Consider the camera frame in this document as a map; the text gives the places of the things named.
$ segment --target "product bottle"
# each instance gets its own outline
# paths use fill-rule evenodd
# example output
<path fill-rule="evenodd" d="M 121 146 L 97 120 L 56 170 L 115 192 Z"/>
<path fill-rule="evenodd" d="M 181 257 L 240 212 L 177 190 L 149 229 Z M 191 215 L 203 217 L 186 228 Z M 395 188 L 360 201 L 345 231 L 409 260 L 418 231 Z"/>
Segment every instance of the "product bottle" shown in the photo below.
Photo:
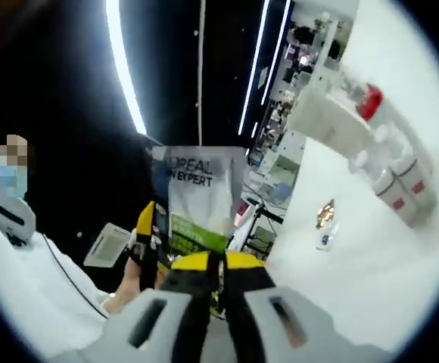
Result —
<path fill-rule="evenodd" d="M 405 190 L 421 208 L 432 208 L 437 196 L 428 173 L 423 172 L 413 148 L 403 143 L 394 125 L 381 125 L 375 131 L 375 141 L 388 152 L 388 164 Z"/>
<path fill-rule="evenodd" d="M 354 169 L 362 169 L 368 176 L 376 197 L 385 202 L 407 225 L 414 222 L 417 213 L 415 202 L 381 158 L 363 150 L 353 160 L 353 166 Z"/>

